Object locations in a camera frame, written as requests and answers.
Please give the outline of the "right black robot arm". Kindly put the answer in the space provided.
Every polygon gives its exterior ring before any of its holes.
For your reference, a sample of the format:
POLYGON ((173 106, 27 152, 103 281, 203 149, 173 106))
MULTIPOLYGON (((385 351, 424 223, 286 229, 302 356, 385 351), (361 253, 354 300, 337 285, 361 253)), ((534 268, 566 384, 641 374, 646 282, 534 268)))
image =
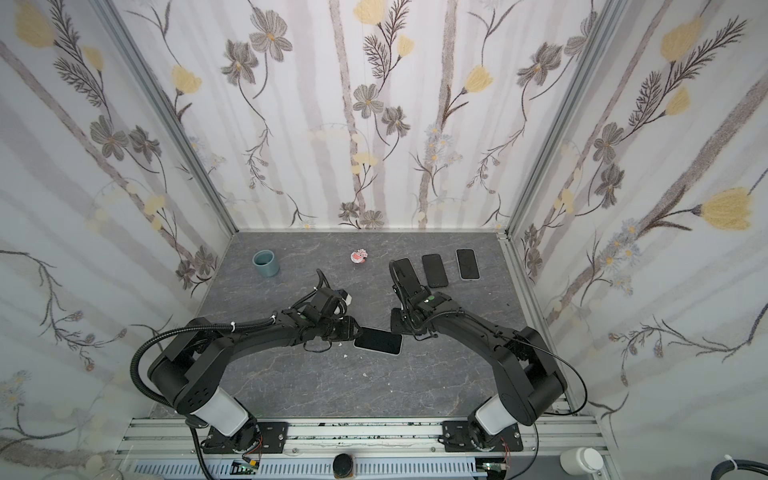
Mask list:
POLYGON ((491 366, 496 394, 473 410, 461 432, 443 435, 448 449, 491 451, 505 430, 534 426, 541 416, 556 414, 552 405, 568 389, 560 366, 572 365, 550 351, 537 330, 506 328, 470 312, 422 285, 406 258, 391 261, 388 270, 400 302, 391 313, 394 334, 417 341, 445 335, 491 366))

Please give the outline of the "pink phone case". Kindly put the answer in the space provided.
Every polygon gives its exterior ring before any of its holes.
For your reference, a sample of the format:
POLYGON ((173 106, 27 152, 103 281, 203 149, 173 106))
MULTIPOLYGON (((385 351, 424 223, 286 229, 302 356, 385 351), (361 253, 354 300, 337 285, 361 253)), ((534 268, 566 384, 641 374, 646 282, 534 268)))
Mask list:
POLYGON ((422 290, 422 285, 411 261, 408 258, 395 260, 401 272, 401 279, 407 295, 416 295, 422 290))

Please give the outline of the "black phone case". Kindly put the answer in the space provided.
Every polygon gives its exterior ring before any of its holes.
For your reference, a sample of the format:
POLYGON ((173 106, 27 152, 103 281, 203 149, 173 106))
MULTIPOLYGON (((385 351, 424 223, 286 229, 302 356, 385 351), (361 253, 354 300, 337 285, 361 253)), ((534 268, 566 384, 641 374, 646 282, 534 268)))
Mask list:
POLYGON ((421 260, 427 284, 431 289, 445 288, 449 285, 448 276, 440 254, 426 254, 422 256, 421 260))

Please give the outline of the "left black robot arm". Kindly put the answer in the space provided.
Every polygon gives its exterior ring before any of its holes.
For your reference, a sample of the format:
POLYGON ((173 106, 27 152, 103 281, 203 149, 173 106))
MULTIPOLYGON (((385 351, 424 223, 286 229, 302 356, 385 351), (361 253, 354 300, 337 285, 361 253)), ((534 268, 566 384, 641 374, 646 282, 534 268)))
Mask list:
POLYGON ((220 386, 230 363, 273 348, 305 346, 316 338, 332 346, 362 335, 348 314, 351 295, 332 288, 320 269, 316 274, 318 283, 312 291, 287 309, 241 322, 213 323, 197 317, 153 336, 134 353, 131 381, 141 394, 185 418, 206 479, 213 476, 199 429, 208 427, 229 453, 245 456, 263 445, 256 417, 220 386))

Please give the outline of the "light blue phone case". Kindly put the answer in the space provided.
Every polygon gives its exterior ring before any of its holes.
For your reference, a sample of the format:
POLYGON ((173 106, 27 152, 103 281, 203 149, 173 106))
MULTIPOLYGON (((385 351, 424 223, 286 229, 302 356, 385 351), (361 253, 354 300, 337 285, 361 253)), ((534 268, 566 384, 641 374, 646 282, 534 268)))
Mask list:
POLYGON ((480 279, 477 257, 473 249, 457 249, 456 257, 460 278, 462 280, 480 279))

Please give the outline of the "pale green phone case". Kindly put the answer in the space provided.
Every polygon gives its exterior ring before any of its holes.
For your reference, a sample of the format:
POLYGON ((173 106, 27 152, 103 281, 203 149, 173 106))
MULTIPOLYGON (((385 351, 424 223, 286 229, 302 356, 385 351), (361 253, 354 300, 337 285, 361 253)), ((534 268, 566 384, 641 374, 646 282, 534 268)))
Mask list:
POLYGON ((358 349, 397 356, 401 353, 402 336, 392 332, 364 327, 353 345, 358 349))

